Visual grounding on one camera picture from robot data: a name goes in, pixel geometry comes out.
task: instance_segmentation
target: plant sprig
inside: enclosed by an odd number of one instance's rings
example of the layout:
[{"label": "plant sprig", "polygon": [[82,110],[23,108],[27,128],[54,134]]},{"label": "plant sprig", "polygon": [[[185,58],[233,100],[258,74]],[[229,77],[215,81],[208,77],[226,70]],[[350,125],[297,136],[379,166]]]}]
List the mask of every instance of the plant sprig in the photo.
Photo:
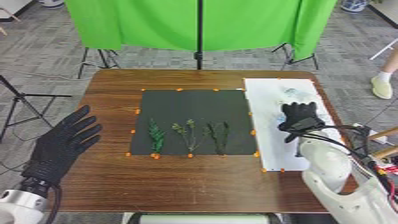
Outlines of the plant sprig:
[{"label": "plant sprig", "polygon": [[192,157],[192,152],[199,148],[205,138],[210,134],[208,127],[203,128],[203,136],[201,140],[197,141],[196,137],[196,121],[192,119],[187,120],[185,125],[181,126],[178,123],[173,124],[173,130],[176,133],[181,135],[183,141],[185,141],[185,146],[189,149],[189,157]]},{"label": "plant sprig", "polygon": [[[222,125],[222,136],[217,135],[217,129]],[[215,142],[215,152],[219,155],[226,155],[226,147],[228,147],[228,135],[229,135],[229,124],[222,122],[222,124],[208,123],[210,136]]]},{"label": "plant sprig", "polygon": [[151,118],[149,120],[149,136],[153,139],[153,158],[160,158],[160,152],[162,152],[162,147],[164,147],[164,142],[165,142],[165,132],[158,128],[158,124]]}]

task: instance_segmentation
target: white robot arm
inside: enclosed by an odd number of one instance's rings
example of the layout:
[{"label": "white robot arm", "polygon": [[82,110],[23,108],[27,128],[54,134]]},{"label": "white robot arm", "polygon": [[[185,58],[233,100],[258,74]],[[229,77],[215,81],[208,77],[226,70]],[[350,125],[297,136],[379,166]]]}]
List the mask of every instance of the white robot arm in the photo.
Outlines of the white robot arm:
[{"label": "white robot arm", "polygon": [[45,208],[45,197],[27,191],[7,190],[0,199],[0,224],[38,224]]},{"label": "white robot arm", "polygon": [[[377,176],[363,169],[352,157],[329,142],[304,137],[300,154],[311,163],[302,172],[304,182],[336,221],[341,224],[396,224],[396,203],[389,201]],[[350,174],[359,187],[354,193],[341,195]]]}]

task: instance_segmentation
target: tripod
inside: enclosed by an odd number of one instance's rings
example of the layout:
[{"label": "tripod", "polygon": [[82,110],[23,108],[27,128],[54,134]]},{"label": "tripod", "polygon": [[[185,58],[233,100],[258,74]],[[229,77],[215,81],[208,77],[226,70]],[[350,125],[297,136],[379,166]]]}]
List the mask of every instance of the tripod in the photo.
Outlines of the tripod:
[{"label": "tripod", "polygon": [[[71,97],[71,96],[69,96],[69,95],[25,94],[25,93],[20,93],[18,90],[16,90],[16,88],[14,88],[14,86],[11,85],[7,79],[4,78],[2,75],[0,75],[0,83],[4,84],[6,88],[9,89],[9,91],[11,91],[13,94],[14,94],[14,99],[13,99],[13,105],[11,105],[9,115],[7,115],[6,124],[4,124],[4,129],[2,129],[2,134],[0,134],[0,143],[2,143],[4,135],[6,135],[6,131],[7,131],[7,128],[9,128],[9,127],[13,127],[13,126],[16,126],[16,125],[27,123],[29,121],[38,120],[38,119],[43,120],[43,122],[46,123],[46,125],[48,125],[50,128],[54,127],[52,124],[50,124],[50,122],[48,122],[48,120],[46,120],[46,118],[45,118],[45,114],[46,114],[48,108],[50,108],[50,106],[52,106],[52,104],[54,104],[54,100],[55,100],[55,98],[57,98],[57,97]],[[52,100],[50,100],[50,102],[48,102],[48,104],[46,104],[46,107],[45,107],[45,109],[43,109],[41,112],[39,112],[38,109],[34,108],[34,106],[32,106],[32,104],[30,104],[30,102],[29,102],[29,100],[27,100],[27,98],[25,98],[27,96],[34,96],[34,97],[50,97],[50,98],[52,98]],[[16,110],[16,104],[18,104],[18,102],[23,103],[23,105],[27,106],[27,108],[29,108],[29,110],[30,110],[30,112],[34,113],[36,116],[34,116],[32,118],[29,118],[29,119],[25,119],[25,120],[22,120],[22,121],[11,123],[11,118],[13,118],[13,115],[14,115],[14,110]]]}]

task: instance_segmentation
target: robotic hand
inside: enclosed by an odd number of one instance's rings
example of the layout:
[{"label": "robotic hand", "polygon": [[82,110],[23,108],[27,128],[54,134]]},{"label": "robotic hand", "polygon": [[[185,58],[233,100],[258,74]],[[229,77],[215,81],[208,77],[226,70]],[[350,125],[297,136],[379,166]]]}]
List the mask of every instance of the robotic hand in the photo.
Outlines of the robotic hand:
[{"label": "robotic hand", "polygon": [[[316,116],[316,104],[283,105],[283,112],[286,122],[279,125],[279,130],[290,133],[286,142],[300,136],[299,150],[311,164],[302,172],[302,179],[334,219],[341,224],[395,224],[395,193],[386,190],[377,176],[356,159],[331,144],[338,144],[338,141],[320,131],[331,126],[325,126]],[[354,193],[341,195],[350,174],[359,188]]]},{"label": "robotic hand", "polygon": [[38,224],[43,219],[48,189],[55,189],[57,197],[62,177],[80,154],[101,138],[101,125],[87,128],[96,123],[94,116],[85,118],[89,111],[89,106],[84,106],[38,139],[20,188],[7,190],[0,199],[0,224]]}]

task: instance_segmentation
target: green screen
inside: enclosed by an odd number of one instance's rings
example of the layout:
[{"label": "green screen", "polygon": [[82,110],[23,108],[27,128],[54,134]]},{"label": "green screen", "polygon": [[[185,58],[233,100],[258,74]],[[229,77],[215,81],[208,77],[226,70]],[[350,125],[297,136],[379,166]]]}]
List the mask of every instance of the green screen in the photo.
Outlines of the green screen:
[{"label": "green screen", "polygon": [[[315,52],[338,0],[205,0],[205,51],[290,43]],[[196,51],[197,0],[66,0],[84,45]]]}]

